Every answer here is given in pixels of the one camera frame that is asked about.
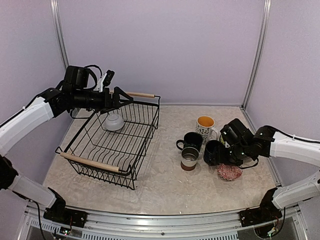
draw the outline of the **metal wire basket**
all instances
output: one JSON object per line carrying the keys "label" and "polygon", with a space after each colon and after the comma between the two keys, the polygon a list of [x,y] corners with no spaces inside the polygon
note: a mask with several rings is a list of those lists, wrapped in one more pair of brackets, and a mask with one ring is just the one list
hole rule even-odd
{"label": "metal wire basket", "polygon": [[[158,129],[160,97],[155,99],[157,103],[134,101],[105,114],[93,113],[61,155],[67,153],[84,159],[79,162],[66,157],[80,175],[134,190],[151,139]],[[123,128],[118,131],[104,128],[105,119],[112,113],[124,120]],[[118,171],[101,164],[116,167]]]}

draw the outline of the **black mug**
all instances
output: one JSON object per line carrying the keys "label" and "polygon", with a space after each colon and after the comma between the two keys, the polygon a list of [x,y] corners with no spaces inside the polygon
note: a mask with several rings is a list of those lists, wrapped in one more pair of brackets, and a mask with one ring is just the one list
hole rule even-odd
{"label": "black mug", "polygon": [[187,147],[193,147],[197,149],[199,152],[201,150],[203,138],[199,133],[196,132],[188,132],[186,135],[184,135],[183,140],[176,141],[176,147],[180,150],[187,148]]}
{"label": "black mug", "polygon": [[206,143],[203,160],[209,166],[216,166],[225,161],[227,149],[223,143],[217,140],[210,140]]}

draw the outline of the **white wall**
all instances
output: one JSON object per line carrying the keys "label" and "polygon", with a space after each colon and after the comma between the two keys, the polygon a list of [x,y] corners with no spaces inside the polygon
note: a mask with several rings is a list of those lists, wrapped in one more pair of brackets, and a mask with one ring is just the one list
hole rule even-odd
{"label": "white wall", "polygon": [[[320,140],[320,1],[272,1],[263,56],[248,106],[256,127]],[[274,159],[284,185],[318,169]],[[320,235],[320,198],[301,202],[311,240]]]}
{"label": "white wall", "polygon": [[63,0],[70,64],[115,71],[112,86],[162,103],[241,105],[263,0]]}
{"label": "white wall", "polygon": [[[65,70],[55,36],[50,1],[0,1],[0,123],[38,93],[55,87]],[[27,177],[42,183],[69,124],[67,114],[35,129],[7,157]],[[26,201],[0,191],[0,239],[15,239]]]}

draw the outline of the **countertop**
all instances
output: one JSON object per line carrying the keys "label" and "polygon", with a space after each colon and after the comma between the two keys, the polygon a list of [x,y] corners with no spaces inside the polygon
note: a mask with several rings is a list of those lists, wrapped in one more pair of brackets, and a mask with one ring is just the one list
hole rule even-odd
{"label": "countertop", "polygon": [[[87,115],[84,110],[78,114]],[[44,185],[56,190],[69,206],[126,214],[200,214],[258,206],[266,191],[275,187],[263,157],[258,166],[243,170],[242,176],[231,182],[219,178],[217,168],[204,162],[204,146],[195,170],[181,168],[176,141],[194,131],[196,120],[202,115],[214,118],[218,130],[234,118],[248,126],[238,107],[161,106],[159,126],[135,181],[135,190],[79,175],[58,154]],[[83,123],[81,119],[73,121],[62,148]]]}

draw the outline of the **black wire dish rack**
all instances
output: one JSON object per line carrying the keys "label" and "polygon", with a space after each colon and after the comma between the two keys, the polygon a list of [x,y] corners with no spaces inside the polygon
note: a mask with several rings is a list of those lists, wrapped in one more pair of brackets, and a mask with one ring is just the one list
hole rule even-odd
{"label": "black wire dish rack", "polygon": [[[94,161],[98,166],[66,158],[74,170],[80,175],[134,190],[148,147],[158,129],[160,96],[155,96],[155,100],[156,103],[133,101],[104,114],[94,112],[63,152]],[[105,129],[104,121],[109,114],[122,116],[122,129]],[[118,171],[104,169],[99,166],[101,164],[116,167]]]}

